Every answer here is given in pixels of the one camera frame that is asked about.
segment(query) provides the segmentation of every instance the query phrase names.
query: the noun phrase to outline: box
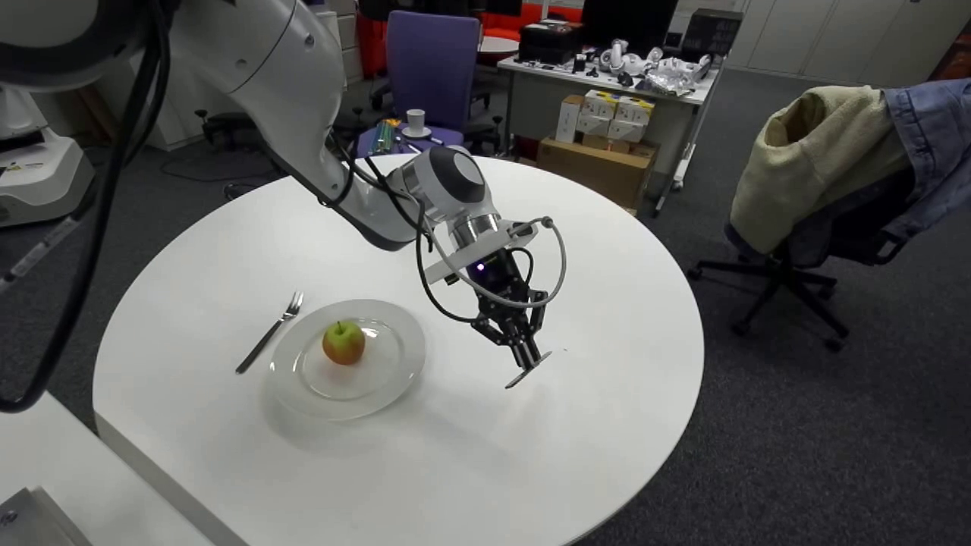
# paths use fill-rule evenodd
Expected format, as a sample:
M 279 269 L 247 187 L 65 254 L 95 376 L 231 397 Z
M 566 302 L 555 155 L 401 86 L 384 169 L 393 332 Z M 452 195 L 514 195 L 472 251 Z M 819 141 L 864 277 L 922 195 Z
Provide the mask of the box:
M 544 138 L 537 167 L 566 176 L 635 211 L 642 201 L 642 182 L 652 157 L 656 152 L 647 146 L 639 146 L 638 152 L 613 152 Z
M 559 121 L 555 121 L 555 138 L 573 141 L 577 138 L 577 121 L 578 121 L 582 96 L 571 93 L 559 102 Z

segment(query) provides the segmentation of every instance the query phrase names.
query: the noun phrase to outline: office chair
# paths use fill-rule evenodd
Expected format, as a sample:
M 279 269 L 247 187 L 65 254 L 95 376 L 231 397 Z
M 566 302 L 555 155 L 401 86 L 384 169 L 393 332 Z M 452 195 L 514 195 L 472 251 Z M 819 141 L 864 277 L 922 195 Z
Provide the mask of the office chair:
M 431 141 L 461 146 L 472 102 L 480 21 L 461 14 L 387 14 L 391 114 L 424 108 Z M 358 155 L 373 155 L 375 126 L 358 136 Z
M 841 350 L 850 328 L 825 306 L 834 295 L 837 278 L 809 273 L 825 257 L 845 257 L 858 263 L 890 263 L 903 240 L 890 233 L 886 225 L 898 219 L 912 204 L 912 169 L 896 169 L 893 176 L 841 197 L 837 204 L 808 216 L 795 230 L 771 251 L 759 254 L 747 240 L 729 225 L 729 240 L 741 247 L 741 259 L 697 259 L 687 278 L 705 278 L 706 269 L 734 277 L 766 278 L 763 292 L 752 301 L 741 322 L 731 325 L 734 332 L 748 332 L 752 317 L 763 302 L 787 289 L 814 314 L 819 314 L 834 337 L 825 348 Z

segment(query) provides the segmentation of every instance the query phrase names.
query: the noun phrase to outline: chair base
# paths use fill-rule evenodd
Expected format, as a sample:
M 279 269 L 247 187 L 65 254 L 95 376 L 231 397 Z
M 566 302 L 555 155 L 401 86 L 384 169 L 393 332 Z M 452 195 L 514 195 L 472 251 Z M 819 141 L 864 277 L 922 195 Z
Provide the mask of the chair base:
M 814 314 L 819 314 L 834 337 L 825 338 L 825 348 L 841 350 L 844 338 L 850 337 L 850 328 L 823 302 L 834 295 L 837 278 L 795 269 L 787 263 L 731 263 L 731 259 L 697 259 L 687 269 L 687 278 L 705 278 L 705 269 L 723 269 L 734 277 L 762 277 L 766 278 L 763 292 L 756 298 L 756 302 L 747 310 L 741 322 L 731 325 L 734 332 L 747 337 L 752 317 L 763 310 L 763 302 L 780 292 L 787 289 L 804 306 L 809 306 Z

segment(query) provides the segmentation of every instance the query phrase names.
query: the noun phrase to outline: gray carpet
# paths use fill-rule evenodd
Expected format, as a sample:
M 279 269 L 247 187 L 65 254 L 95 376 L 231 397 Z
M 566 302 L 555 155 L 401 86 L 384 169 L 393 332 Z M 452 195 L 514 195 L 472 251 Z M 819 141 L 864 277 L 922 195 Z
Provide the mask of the gray carpet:
M 652 225 L 677 259 L 731 257 L 723 227 L 734 178 L 763 114 L 800 86 L 741 71 L 720 80 L 686 190 Z M 221 176 L 232 173 L 260 178 L 260 162 L 189 149 L 177 159 L 142 155 L 127 169 L 102 269 L 52 383 L 78 418 L 92 421 L 101 330 L 127 282 L 224 201 Z M 729 325 L 759 286 L 697 286 L 706 362 L 690 424 L 657 475 L 578 541 L 968 541 L 963 233 L 971 208 L 912 240 L 890 267 L 828 263 L 841 278 L 831 306 L 852 328 L 841 353 L 823 348 L 823 328 L 791 298 L 766 306 L 741 338 Z M 31 233 L 0 233 L 0 267 L 25 240 Z M 35 362 L 78 242 L 0 298 L 4 389 Z

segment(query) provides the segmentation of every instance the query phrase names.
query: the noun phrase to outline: beige jacket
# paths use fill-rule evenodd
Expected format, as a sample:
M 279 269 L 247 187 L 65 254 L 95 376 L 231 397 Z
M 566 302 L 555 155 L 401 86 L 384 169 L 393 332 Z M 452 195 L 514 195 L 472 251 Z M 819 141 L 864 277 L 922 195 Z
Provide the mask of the beige jacket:
M 903 162 L 881 92 L 809 86 L 759 129 L 734 187 L 731 227 L 766 254 L 800 219 Z

